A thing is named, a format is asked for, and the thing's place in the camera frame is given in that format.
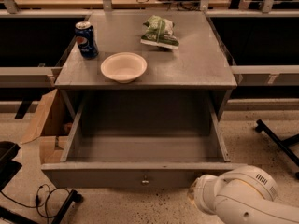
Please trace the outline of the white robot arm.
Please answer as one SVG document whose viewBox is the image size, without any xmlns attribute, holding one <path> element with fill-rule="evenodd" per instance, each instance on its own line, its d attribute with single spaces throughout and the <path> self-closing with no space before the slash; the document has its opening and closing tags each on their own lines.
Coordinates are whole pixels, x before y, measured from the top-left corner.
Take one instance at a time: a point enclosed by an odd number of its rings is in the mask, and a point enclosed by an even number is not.
<svg viewBox="0 0 299 224">
<path fill-rule="evenodd" d="M 277 183 L 264 170 L 243 166 L 202 175 L 188 190 L 195 206 L 224 224 L 299 224 L 299 208 L 276 203 Z"/>
</svg>

